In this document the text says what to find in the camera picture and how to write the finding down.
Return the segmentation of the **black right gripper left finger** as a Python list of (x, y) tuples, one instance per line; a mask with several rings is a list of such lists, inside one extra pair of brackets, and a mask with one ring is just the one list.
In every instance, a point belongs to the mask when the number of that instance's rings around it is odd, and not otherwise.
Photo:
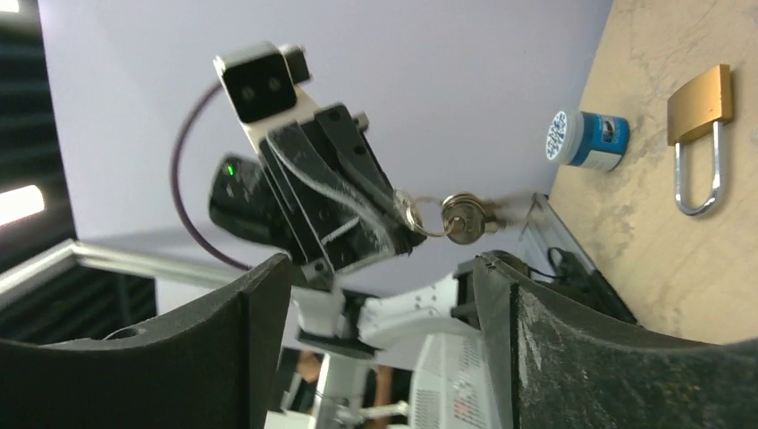
[(263, 427), (291, 272), (277, 254), (162, 315), (150, 281), (42, 286), (1, 312), (2, 427)]

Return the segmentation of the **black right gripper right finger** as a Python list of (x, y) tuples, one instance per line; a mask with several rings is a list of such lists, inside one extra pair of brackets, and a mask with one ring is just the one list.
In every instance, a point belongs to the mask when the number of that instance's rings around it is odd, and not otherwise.
[(754, 428), (757, 343), (688, 341), (602, 310), (588, 282), (539, 282), (504, 251), (473, 262), (506, 428)]

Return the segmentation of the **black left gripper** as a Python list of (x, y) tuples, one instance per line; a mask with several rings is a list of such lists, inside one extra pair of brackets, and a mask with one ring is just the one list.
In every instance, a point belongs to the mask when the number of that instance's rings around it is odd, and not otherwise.
[(287, 252), (318, 272), (350, 273), (415, 247), (393, 188), (347, 107), (270, 130), (259, 159), (226, 155), (210, 191), (217, 227)]

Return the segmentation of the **small keys of orange padlock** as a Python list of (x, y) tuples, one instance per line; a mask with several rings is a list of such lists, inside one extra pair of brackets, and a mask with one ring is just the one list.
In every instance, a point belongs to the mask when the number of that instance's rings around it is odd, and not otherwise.
[[(480, 198), (471, 192), (457, 192), (445, 199), (412, 197), (402, 189), (393, 191), (396, 210), (407, 227), (427, 238), (447, 237), (458, 245), (470, 245), (485, 234), (494, 234), (519, 225), (522, 220), (509, 212), (504, 199)], [(436, 204), (440, 208), (442, 231), (429, 231), (423, 226), (419, 205)]]

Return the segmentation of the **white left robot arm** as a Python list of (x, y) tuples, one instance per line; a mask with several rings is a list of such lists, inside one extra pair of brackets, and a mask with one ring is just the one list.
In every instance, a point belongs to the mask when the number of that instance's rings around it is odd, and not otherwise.
[(366, 120), (342, 104), (241, 108), (237, 115), (257, 157), (224, 160), (210, 218), (241, 239), (287, 252), (297, 268), (299, 339), (325, 353), (312, 425), (375, 420), (378, 405), (362, 408), (370, 360), (407, 336), (470, 332), (454, 314), (467, 296), (464, 279), (451, 273), (390, 298), (342, 286), (341, 275), (406, 255), (425, 240), (410, 198), (375, 158)]

